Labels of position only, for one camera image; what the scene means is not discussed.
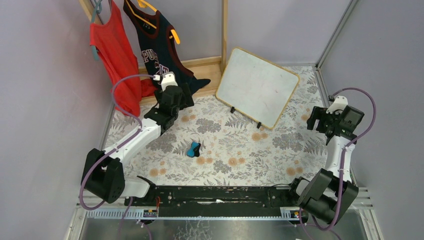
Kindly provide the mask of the blue black whiteboard eraser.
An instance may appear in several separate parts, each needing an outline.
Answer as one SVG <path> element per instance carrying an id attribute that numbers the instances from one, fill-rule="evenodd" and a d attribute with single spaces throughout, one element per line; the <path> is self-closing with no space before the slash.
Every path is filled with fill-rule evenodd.
<path id="1" fill-rule="evenodd" d="M 186 155 L 190 158 L 199 157 L 201 146 L 202 145 L 199 142 L 193 141 L 190 148 L 187 150 Z"/>

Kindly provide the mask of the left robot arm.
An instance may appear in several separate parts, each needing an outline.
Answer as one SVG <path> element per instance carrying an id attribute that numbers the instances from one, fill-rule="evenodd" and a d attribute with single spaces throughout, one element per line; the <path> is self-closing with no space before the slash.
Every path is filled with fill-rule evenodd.
<path id="1" fill-rule="evenodd" d="M 152 107 L 129 134 L 105 150 L 93 148 L 86 156 L 80 192 L 87 190 L 103 202 L 120 197 L 143 198 L 153 183 L 143 177 L 126 178 L 124 167 L 146 146 L 174 125 L 179 111 L 194 105 L 189 85 L 169 85 L 156 94 Z"/>

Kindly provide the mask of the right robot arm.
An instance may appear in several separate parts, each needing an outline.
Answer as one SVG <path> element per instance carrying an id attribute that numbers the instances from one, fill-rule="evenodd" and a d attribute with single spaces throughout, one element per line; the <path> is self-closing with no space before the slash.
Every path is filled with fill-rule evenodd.
<path id="1" fill-rule="evenodd" d="M 308 130 L 326 136 L 327 162 L 312 180 L 293 180 L 289 194 L 296 206 L 328 225 L 339 221 L 359 193 L 350 176 L 350 158 L 356 146 L 354 130 L 364 115 L 351 106 L 334 111 L 315 106 L 306 121 Z"/>

